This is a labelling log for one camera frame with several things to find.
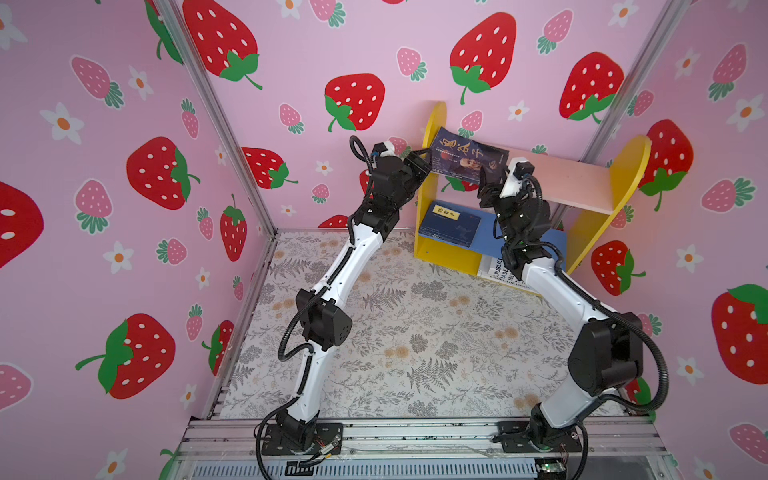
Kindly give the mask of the dark book orange calligraphy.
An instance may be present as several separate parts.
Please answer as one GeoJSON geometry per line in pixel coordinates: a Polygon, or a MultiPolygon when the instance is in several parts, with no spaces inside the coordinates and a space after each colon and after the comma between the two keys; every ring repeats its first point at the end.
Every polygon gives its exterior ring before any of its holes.
{"type": "Polygon", "coordinates": [[[506,175],[509,152],[441,128],[430,145],[432,171],[477,184],[499,182],[506,175]]]}

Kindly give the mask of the navy book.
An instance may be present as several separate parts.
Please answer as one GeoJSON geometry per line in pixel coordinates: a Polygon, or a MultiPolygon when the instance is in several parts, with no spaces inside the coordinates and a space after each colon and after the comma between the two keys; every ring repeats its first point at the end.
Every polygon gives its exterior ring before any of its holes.
{"type": "Polygon", "coordinates": [[[481,220],[477,214],[434,201],[420,224],[419,233],[427,238],[469,248],[481,220]]]}

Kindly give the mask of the white book black spanish text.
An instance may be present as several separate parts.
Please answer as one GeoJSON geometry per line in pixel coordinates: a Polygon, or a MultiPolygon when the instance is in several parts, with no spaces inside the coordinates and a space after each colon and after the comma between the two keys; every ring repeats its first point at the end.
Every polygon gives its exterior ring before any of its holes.
{"type": "Polygon", "coordinates": [[[518,280],[512,272],[505,267],[500,258],[483,255],[477,271],[477,276],[522,291],[532,292],[532,289],[526,283],[518,280]]]}

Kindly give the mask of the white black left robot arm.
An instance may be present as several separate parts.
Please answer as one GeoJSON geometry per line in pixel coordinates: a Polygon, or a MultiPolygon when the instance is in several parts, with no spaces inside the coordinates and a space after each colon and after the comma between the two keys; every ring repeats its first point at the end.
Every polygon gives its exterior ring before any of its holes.
{"type": "Polygon", "coordinates": [[[348,241],[329,270],[310,290],[296,295],[297,313],[278,347],[278,360],[300,354],[300,369],[292,398],[276,408],[255,429],[255,453],[263,454],[269,419],[276,420],[280,438],[294,451],[312,448],[319,418],[323,386],[335,349],[351,333],[353,320],[345,312],[353,286],[369,260],[399,222],[400,209],[416,194],[431,173],[427,149],[401,158],[378,153],[365,159],[371,176],[361,205],[347,219],[348,241]]]}

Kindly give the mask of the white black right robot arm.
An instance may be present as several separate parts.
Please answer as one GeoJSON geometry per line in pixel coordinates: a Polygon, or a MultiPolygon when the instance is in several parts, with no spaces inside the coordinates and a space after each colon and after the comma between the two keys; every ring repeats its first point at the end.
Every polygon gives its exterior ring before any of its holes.
{"type": "Polygon", "coordinates": [[[568,375],[555,393],[534,406],[520,433],[500,433],[496,441],[527,442],[540,451],[554,450],[584,419],[606,402],[646,413],[666,400],[669,370],[660,348],[634,314],[619,313],[590,295],[563,268],[560,250],[542,236],[549,226],[549,204],[529,162],[499,174],[480,173],[477,197],[494,212],[493,235],[502,240],[502,261],[519,281],[540,294],[577,332],[568,357],[568,375]],[[633,403],[617,389],[642,375],[649,352],[658,386],[646,403],[633,403]]]}

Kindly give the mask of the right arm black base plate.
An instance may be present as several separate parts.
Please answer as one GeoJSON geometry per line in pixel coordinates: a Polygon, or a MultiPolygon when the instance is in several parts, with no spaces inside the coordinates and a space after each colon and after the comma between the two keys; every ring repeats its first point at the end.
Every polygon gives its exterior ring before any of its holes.
{"type": "Polygon", "coordinates": [[[579,435],[574,427],[550,428],[537,421],[500,421],[492,443],[499,443],[505,453],[581,453],[579,435]]]}

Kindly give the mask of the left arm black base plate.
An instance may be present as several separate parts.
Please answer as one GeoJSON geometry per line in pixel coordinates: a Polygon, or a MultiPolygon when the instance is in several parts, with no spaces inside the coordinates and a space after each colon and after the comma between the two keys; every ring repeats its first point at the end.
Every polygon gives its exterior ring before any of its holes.
{"type": "Polygon", "coordinates": [[[268,424],[260,437],[260,452],[266,456],[314,455],[328,448],[328,453],[341,452],[344,425],[320,422],[299,427],[268,424]]]}

